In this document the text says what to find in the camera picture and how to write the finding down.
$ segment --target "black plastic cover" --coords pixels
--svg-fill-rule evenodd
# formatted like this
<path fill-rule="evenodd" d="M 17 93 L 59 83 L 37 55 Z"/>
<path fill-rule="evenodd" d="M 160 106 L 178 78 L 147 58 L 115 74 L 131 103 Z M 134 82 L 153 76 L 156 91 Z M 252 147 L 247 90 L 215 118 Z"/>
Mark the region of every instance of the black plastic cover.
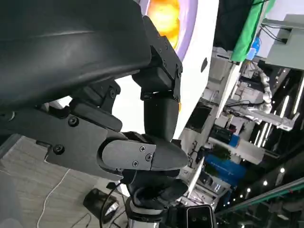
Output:
<path fill-rule="evenodd" d="M 179 103 L 172 98 L 153 98 L 144 101 L 144 129 L 146 134 L 170 142 L 174 136 Z"/>
<path fill-rule="evenodd" d="M 133 0 L 3 0 L 0 110 L 36 105 L 151 61 Z"/>
<path fill-rule="evenodd" d="M 179 170 L 187 165 L 188 157 L 178 146 L 163 139 L 150 135 L 143 135 L 156 145 L 152 159 L 152 171 Z"/>

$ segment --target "metal rail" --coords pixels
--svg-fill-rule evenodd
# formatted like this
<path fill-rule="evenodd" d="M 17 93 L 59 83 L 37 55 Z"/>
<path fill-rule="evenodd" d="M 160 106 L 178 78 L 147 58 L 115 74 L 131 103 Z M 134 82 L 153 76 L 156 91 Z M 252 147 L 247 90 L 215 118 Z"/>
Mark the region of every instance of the metal rail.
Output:
<path fill-rule="evenodd" d="M 233 212 L 235 210 L 238 209 L 242 209 L 257 203 L 261 203 L 264 202 L 266 200 L 269 200 L 271 198 L 277 197 L 277 196 L 281 196 L 281 195 L 285 195 L 287 193 L 289 193 L 291 190 L 292 191 L 296 191 L 296 190 L 300 190 L 304 188 L 304 177 L 297 179 L 296 181 L 290 182 L 288 184 L 285 184 L 283 186 L 277 187 L 275 189 L 272 189 L 268 192 L 265 192 L 261 195 L 258 195 L 254 198 L 248 199 L 242 203 L 239 203 L 231 208 L 228 208 L 226 210 L 220 211 L 218 213 L 216 213 L 216 216 L 220 216 L 229 212 Z"/>

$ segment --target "green cloth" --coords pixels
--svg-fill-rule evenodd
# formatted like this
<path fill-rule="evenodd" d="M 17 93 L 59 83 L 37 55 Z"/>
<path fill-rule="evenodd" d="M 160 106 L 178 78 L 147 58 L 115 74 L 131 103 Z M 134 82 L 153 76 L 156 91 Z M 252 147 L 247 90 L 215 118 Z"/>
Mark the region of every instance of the green cloth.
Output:
<path fill-rule="evenodd" d="M 254 0 L 254 3 L 262 2 L 263 0 Z M 266 13 L 268 13 L 273 7 L 276 0 L 270 0 Z M 244 24 L 241 35 L 238 38 L 238 42 L 234 47 L 231 55 L 231 60 L 236 62 L 242 62 L 246 59 L 247 54 L 251 48 L 253 39 L 257 29 L 258 22 L 260 20 L 263 4 L 257 4 L 251 7 L 247 20 Z"/>

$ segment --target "cable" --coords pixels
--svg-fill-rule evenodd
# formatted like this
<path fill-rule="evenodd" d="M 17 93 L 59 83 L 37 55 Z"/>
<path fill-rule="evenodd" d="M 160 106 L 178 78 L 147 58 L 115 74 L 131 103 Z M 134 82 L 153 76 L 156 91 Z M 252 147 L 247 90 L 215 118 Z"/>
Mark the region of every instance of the cable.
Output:
<path fill-rule="evenodd" d="M 42 208 L 42 212 L 41 212 L 41 215 L 37 221 L 37 224 L 36 224 L 36 228 L 39 228 L 39 223 L 40 223 L 40 220 L 44 214 L 44 211 L 46 209 L 46 204 L 47 204 L 47 200 L 48 198 L 52 195 L 52 193 L 56 190 L 56 188 L 59 187 L 59 185 L 63 182 L 64 178 L 66 177 L 66 175 L 68 174 L 68 172 L 70 171 L 70 169 L 68 169 L 66 171 L 66 173 L 63 175 L 63 177 L 61 178 L 60 182 L 52 189 L 52 191 L 47 195 L 47 197 L 45 198 L 44 202 L 43 202 L 43 208 Z"/>
<path fill-rule="evenodd" d="M 87 228 L 89 225 L 90 225 L 90 223 L 91 223 L 91 220 L 92 220 L 92 216 L 91 216 L 91 214 L 90 213 L 86 213 L 83 217 L 81 217 L 77 222 L 75 222 L 72 226 L 71 226 L 71 228 L 73 228 L 74 226 L 76 226 L 77 224 L 78 224 L 78 222 L 80 222 L 81 220 L 83 220 L 87 215 L 89 215 L 89 221 L 88 221 L 88 223 L 86 224 L 86 226 L 85 226 L 85 228 Z"/>
<path fill-rule="evenodd" d="M 267 27 L 270 27 L 270 28 L 272 28 L 272 29 L 284 29 L 284 30 L 286 30 L 286 31 L 290 31 L 290 29 L 288 29 L 288 28 L 282 28 L 282 27 L 274 27 L 274 26 L 271 26 L 271 25 L 266 25 L 266 24 L 262 24 L 262 25 L 264 25 L 264 26 L 267 26 Z"/>
<path fill-rule="evenodd" d="M 117 225 L 117 224 L 115 223 L 116 219 L 118 219 L 118 218 L 119 218 L 122 214 L 124 214 L 124 213 L 125 213 L 125 210 L 123 210 L 122 213 L 120 213 L 116 218 L 114 218 L 113 221 L 112 221 L 111 224 L 110 224 L 110 227 L 111 227 L 112 224 Z"/>
<path fill-rule="evenodd" d="M 280 38 L 278 38 L 275 34 L 273 34 L 272 31 L 270 31 L 267 27 L 264 27 L 264 29 L 266 29 L 267 32 L 269 32 L 269 33 L 270 33 L 273 37 L 275 37 L 276 39 L 280 39 Z"/>
<path fill-rule="evenodd" d="M 239 102 L 235 102 L 235 103 L 232 103 L 232 104 L 227 104 L 225 105 L 226 107 L 233 107 L 233 106 L 240 106 L 240 105 L 250 105 L 252 104 L 249 100 L 244 100 L 244 101 L 239 101 Z"/>
<path fill-rule="evenodd" d="M 108 194 L 108 196 L 106 197 L 102 207 L 100 208 L 100 216 L 99 216 L 99 227 L 103 228 L 103 223 L 102 223 L 102 219 L 103 219 L 103 213 L 104 213 L 104 209 L 105 209 L 105 204 L 106 202 L 109 200 L 110 196 L 112 195 L 112 193 L 121 185 L 122 183 L 118 183 L 115 188 L 113 188 L 110 193 Z"/>
<path fill-rule="evenodd" d="M 279 42 L 282 42 L 282 43 L 283 43 L 283 41 L 282 41 L 281 39 L 272 37 L 272 36 L 271 36 L 263 27 L 261 27 L 261 29 L 262 29 L 269 37 L 271 37 L 272 39 L 274 39 L 274 40 L 276 40 L 276 41 L 279 41 Z"/>

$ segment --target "black cable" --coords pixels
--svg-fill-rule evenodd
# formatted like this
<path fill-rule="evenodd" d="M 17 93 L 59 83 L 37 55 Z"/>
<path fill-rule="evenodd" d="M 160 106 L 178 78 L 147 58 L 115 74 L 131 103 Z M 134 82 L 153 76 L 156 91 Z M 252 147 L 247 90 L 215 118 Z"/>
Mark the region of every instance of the black cable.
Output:
<path fill-rule="evenodd" d="M 290 29 L 288 29 L 288 28 L 282 28 L 282 27 L 274 27 L 274 26 L 271 26 L 271 25 L 266 25 L 266 24 L 262 24 L 263 26 L 267 26 L 267 27 L 270 27 L 270 28 L 272 28 L 272 29 L 284 29 L 284 30 L 286 30 L 286 31 L 290 31 Z"/>
<path fill-rule="evenodd" d="M 122 213 L 120 213 L 116 218 L 114 218 L 113 221 L 112 221 L 111 224 L 110 224 L 110 227 L 111 227 L 112 224 L 117 225 L 117 224 L 115 223 L 116 219 L 118 219 L 118 218 L 119 218 L 122 214 L 124 214 L 124 213 L 125 213 L 125 210 L 123 210 Z"/>
<path fill-rule="evenodd" d="M 252 103 L 249 100 L 244 100 L 244 101 L 238 101 L 238 102 L 235 102 L 235 103 L 227 104 L 225 106 L 226 107 L 233 107 L 234 105 L 239 106 L 239 105 L 250 105 L 250 104 L 252 104 Z"/>
<path fill-rule="evenodd" d="M 77 222 L 75 222 L 72 226 L 71 226 L 71 228 L 73 228 L 74 226 L 76 226 L 77 224 L 78 224 L 78 222 L 80 222 L 81 220 L 83 220 L 86 216 L 89 216 L 89 221 L 88 221 L 88 223 L 86 224 L 86 226 L 85 226 L 85 228 L 87 228 L 89 225 L 90 225 L 90 223 L 91 223 L 91 220 L 92 220 L 92 216 L 91 216 L 91 214 L 90 213 L 86 213 L 83 217 L 81 217 Z"/>
<path fill-rule="evenodd" d="M 264 29 L 267 30 L 267 32 L 269 32 L 273 37 L 275 37 L 276 39 L 280 39 L 279 37 L 277 37 L 275 34 L 272 33 L 272 31 L 270 31 L 267 27 L 263 27 Z"/>
<path fill-rule="evenodd" d="M 279 42 L 282 42 L 283 43 L 283 41 L 281 40 L 281 39 L 277 39 L 277 38 L 275 38 L 275 37 L 272 37 L 263 27 L 261 27 L 261 29 L 269 36 L 269 37 L 271 37 L 272 39 L 274 39 L 274 40 L 276 40 L 276 41 L 279 41 Z"/>
<path fill-rule="evenodd" d="M 103 219 L 103 213 L 104 213 L 104 209 L 105 209 L 105 204 L 106 202 L 109 200 L 110 196 L 112 195 L 112 193 L 121 185 L 122 183 L 120 182 L 119 184 L 117 184 L 115 186 L 115 188 L 113 188 L 110 193 L 108 194 L 108 196 L 106 197 L 103 205 L 100 208 L 100 216 L 99 216 L 99 227 L 103 228 L 103 223 L 102 223 L 102 219 Z"/>
<path fill-rule="evenodd" d="M 118 225 L 117 223 L 115 223 L 115 222 L 112 222 L 111 225 L 112 225 L 112 224 L 116 225 L 118 228 L 121 228 L 121 226 L 119 226 L 119 225 Z"/>

